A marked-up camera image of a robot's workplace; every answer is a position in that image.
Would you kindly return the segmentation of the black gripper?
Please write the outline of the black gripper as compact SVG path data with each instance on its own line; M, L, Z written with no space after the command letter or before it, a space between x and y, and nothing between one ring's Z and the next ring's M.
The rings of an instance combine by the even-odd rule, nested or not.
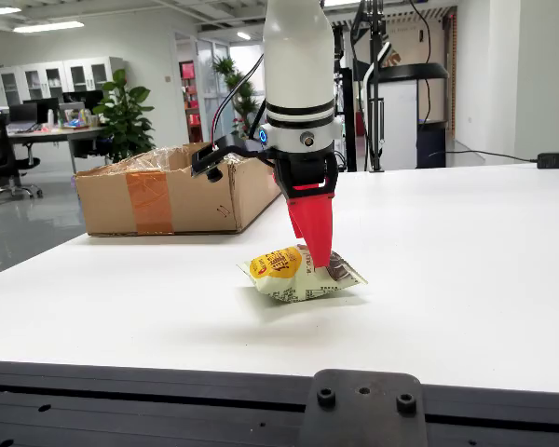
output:
M308 153L272 151L274 178L287 201L295 237L307 245L316 268L330 263L333 199L338 179L334 143Z

